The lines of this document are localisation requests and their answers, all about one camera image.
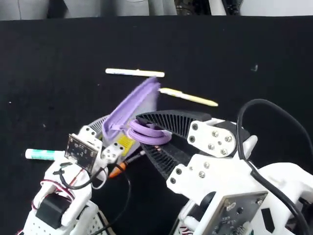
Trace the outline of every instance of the black surface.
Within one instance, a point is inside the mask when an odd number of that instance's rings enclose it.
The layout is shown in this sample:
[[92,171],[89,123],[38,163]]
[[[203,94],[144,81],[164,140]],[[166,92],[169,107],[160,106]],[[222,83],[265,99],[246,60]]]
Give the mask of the black surface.
[[[24,158],[27,148],[63,150],[69,133],[108,114],[143,78],[105,68],[164,71],[163,87],[215,100],[210,108],[160,95],[159,109],[206,112],[235,120],[253,98],[266,98],[313,133],[313,18],[121,17],[0,22],[0,228],[23,227],[50,163]],[[302,136],[260,106],[244,127],[259,137],[257,166],[294,162],[312,173]],[[117,234],[167,234],[186,200],[166,188],[146,159],[127,169],[131,203]],[[127,183],[118,176],[93,193],[110,220],[122,209]]]

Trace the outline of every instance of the purple coil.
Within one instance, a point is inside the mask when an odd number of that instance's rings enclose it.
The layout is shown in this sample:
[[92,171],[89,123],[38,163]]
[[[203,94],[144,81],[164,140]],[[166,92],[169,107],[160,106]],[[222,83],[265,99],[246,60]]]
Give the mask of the purple coil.
[[135,141],[149,145],[161,145],[171,140],[169,132],[153,129],[152,124],[142,124],[138,120],[129,123],[128,136]]

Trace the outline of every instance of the white stick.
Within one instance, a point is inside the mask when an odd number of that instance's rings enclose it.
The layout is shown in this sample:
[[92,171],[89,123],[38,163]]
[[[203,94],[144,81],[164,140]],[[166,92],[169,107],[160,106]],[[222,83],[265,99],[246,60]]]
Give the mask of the white stick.
[[121,70],[121,69],[106,69],[108,74],[121,74],[144,77],[164,77],[165,73],[157,71],[143,71],[143,70]]

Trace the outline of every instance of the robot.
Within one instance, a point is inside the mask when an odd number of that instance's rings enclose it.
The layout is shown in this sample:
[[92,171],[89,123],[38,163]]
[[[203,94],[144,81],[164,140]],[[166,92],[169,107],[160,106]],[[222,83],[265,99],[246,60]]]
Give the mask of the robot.
[[[313,176],[292,163],[257,169],[248,162],[257,143],[255,135],[238,129],[236,123],[196,112],[155,111],[137,115],[135,122],[143,128],[130,124],[129,136],[137,134],[135,140],[138,135],[144,137],[141,147],[167,187],[189,199],[171,234],[294,235],[299,231],[295,216],[253,173],[270,182],[302,211],[313,202]],[[157,133],[146,132],[152,126]],[[238,131],[245,159],[240,157]],[[101,141],[93,133],[84,126],[78,135],[69,135],[65,157],[46,171],[21,234],[108,234],[108,230],[98,232],[108,225],[91,202],[91,189],[96,187],[90,183],[71,190],[60,180],[62,171],[71,186],[82,185],[95,176],[103,182],[101,185],[105,183],[108,164],[116,162],[123,149],[114,142],[102,150]],[[158,143],[161,139],[167,142]]]

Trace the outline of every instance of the black cable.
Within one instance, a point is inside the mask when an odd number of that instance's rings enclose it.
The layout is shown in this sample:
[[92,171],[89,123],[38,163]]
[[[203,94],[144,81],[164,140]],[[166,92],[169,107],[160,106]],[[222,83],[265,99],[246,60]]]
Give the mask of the black cable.
[[69,185],[65,179],[64,179],[64,176],[63,176],[63,173],[62,173],[62,168],[59,170],[59,175],[60,175],[60,180],[62,182],[62,184],[68,188],[68,189],[71,189],[71,190],[78,190],[78,189],[82,189],[84,187],[86,187],[87,185],[91,184],[96,178],[97,176],[100,174],[101,171],[104,171],[103,168],[100,168],[93,176],[90,177],[90,179],[85,182],[84,184],[82,185],[79,185],[79,186],[72,186],[72,185]]
[[[292,115],[290,115],[287,111],[285,111],[284,109],[282,109],[281,107],[279,107],[278,105],[266,100],[266,99],[253,99],[249,102],[247,102],[246,104],[244,104],[244,106],[240,109],[239,113],[238,113],[238,119],[237,119],[237,138],[238,138],[238,142],[243,142],[242,140],[242,136],[240,135],[240,130],[242,128],[243,125],[243,116],[245,111],[251,107],[252,105],[255,104],[265,104],[268,105],[270,107],[272,107],[274,110],[278,111],[282,116],[287,117],[293,124],[295,124],[305,135],[309,147],[310,147],[310,151],[311,151],[311,155],[313,156],[313,145],[310,139],[310,135],[308,134],[307,130],[301,125],[301,123],[295,119]],[[240,159],[246,159],[245,155],[244,155],[244,147],[243,145],[238,145],[237,142],[237,148],[238,148],[238,155]]]
[[132,184],[131,184],[131,181],[127,175],[127,173],[125,172],[125,170],[118,164],[108,164],[108,165],[113,165],[115,167],[117,167],[121,172],[122,174],[124,174],[125,176],[125,179],[128,183],[128,192],[127,192],[127,199],[126,199],[126,202],[125,202],[125,206],[124,208],[122,209],[122,211],[117,215],[117,217],[111,222],[109,223],[107,226],[103,227],[102,229],[90,234],[90,235],[98,235],[98,234],[101,234],[103,231],[107,230],[108,228],[110,228],[122,215],[123,213],[125,212],[127,206],[128,206],[128,203],[129,203],[129,200],[130,200],[130,197],[131,197],[131,192],[132,192]]
[[305,217],[303,216],[302,212],[297,208],[295,203],[293,203],[281,190],[279,190],[277,187],[275,187],[273,184],[271,184],[268,180],[266,180],[262,175],[259,174],[259,172],[256,170],[256,168],[253,166],[252,163],[250,163],[244,154],[244,146],[243,146],[243,140],[241,136],[241,129],[242,129],[242,124],[243,124],[243,116],[245,111],[251,107],[252,105],[255,104],[265,104],[270,107],[272,107],[274,110],[278,111],[280,114],[282,114],[284,117],[289,118],[292,123],[294,123],[297,127],[300,128],[300,130],[305,134],[311,153],[313,155],[313,146],[312,142],[310,139],[310,136],[307,132],[307,130],[293,117],[291,116],[288,112],[277,106],[276,104],[265,100],[265,99],[253,99],[249,102],[247,102],[239,111],[238,114],[238,119],[237,119],[237,129],[236,129],[236,145],[238,148],[238,156],[240,159],[244,160],[248,166],[252,169],[251,176],[259,182],[261,185],[263,185],[265,188],[267,188],[271,193],[273,193],[279,200],[282,201],[286,205],[286,207],[291,211],[293,216],[296,218],[296,220],[299,223],[299,227],[302,230],[302,235],[310,235],[310,229],[309,226],[305,220]]
[[[110,228],[110,227],[123,215],[123,213],[125,212],[125,210],[126,210],[126,208],[127,208],[127,206],[128,206],[128,203],[129,203],[129,200],[130,200],[130,197],[131,197],[132,184],[131,184],[131,181],[130,181],[130,179],[129,179],[127,173],[125,172],[125,170],[124,170],[120,165],[115,164],[115,163],[108,164],[108,166],[109,166],[109,165],[112,165],[112,166],[117,167],[117,168],[122,172],[122,174],[124,174],[125,179],[126,179],[126,181],[127,181],[127,183],[128,183],[127,199],[126,199],[125,206],[124,206],[123,210],[117,215],[117,217],[116,217],[111,223],[109,223],[107,226],[105,226],[105,227],[103,227],[102,229],[100,229],[100,230],[94,232],[94,233],[91,234],[91,235],[98,235],[98,234],[102,233],[103,231],[107,230],[108,228]],[[100,174],[100,172],[101,172],[102,170],[104,171],[104,168],[100,168],[93,176],[90,177],[90,179],[89,179],[87,182],[85,182],[84,184],[82,184],[82,185],[80,185],[80,186],[71,186],[71,185],[69,185],[69,184],[65,181],[64,176],[63,176],[61,170],[62,170],[62,169],[60,169],[59,174],[60,174],[60,180],[61,180],[62,184],[63,184],[66,188],[68,188],[68,189],[78,190],[78,189],[84,188],[84,187],[86,187],[87,185],[91,184],[91,183],[94,181],[94,179]]]

